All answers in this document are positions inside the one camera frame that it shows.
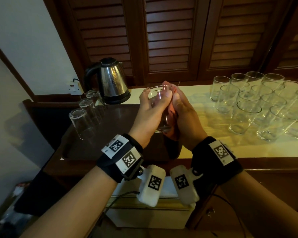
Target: electric kettle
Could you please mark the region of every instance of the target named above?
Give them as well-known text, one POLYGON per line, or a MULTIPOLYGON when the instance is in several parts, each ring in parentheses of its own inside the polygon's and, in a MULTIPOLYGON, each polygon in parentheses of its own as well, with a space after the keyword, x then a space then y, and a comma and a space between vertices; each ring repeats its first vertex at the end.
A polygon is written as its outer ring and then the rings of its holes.
POLYGON ((125 82, 124 70, 116 59, 108 57, 94 63, 85 71, 85 92, 91 90, 91 78, 97 75, 99 93, 107 104, 120 104, 130 98, 125 82))

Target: white wall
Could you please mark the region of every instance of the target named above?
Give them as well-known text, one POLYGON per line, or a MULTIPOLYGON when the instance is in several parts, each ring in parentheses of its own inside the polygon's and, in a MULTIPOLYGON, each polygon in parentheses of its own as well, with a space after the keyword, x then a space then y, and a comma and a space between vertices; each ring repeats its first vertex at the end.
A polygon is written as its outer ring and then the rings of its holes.
POLYGON ((0 0, 0 48, 35 95, 77 78, 43 0, 0 0))
POLYGON ((28 98, 0 60, 0 205, 18 182, 33 179, 54 152, 22 104, 28 98))

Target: black kettle handle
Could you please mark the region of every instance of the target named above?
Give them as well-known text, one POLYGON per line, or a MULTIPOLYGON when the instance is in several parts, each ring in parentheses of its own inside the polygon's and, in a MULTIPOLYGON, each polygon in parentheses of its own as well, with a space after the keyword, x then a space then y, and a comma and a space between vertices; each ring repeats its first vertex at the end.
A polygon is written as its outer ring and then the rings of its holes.
POLYGON ((100 62, 96 62, 85 70, 85 75, 83 78, 85 93, 91 90, 91 77, 96 74, 97 69, 100 68, 101 66, 102 64, 100 62))

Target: floor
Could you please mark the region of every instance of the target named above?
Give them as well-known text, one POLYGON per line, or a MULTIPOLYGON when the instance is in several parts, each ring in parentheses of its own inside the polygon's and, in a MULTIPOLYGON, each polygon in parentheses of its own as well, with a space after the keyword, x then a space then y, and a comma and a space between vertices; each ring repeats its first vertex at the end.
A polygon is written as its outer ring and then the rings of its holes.
POLYGON ((220 232, 214 231, 214 235, 210 231, 195 231, 188 229, 171 230, 171 229, 136 229, 136 228, 119 228, 117 229, 110 220, 104 219, 102 225, 97 227, 93 232, 93 238, 243 238, 241 232, 220 232))

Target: electrical outlet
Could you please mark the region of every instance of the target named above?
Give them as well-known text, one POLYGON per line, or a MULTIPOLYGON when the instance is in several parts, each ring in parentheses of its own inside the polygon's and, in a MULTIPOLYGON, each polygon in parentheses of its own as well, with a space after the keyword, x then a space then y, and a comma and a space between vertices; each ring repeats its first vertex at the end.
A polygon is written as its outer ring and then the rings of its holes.
POLYGON ((82 95, 84 93, 83 88, 79 81, 68 82, 67 86, 69 88, 71 95, 82 95))

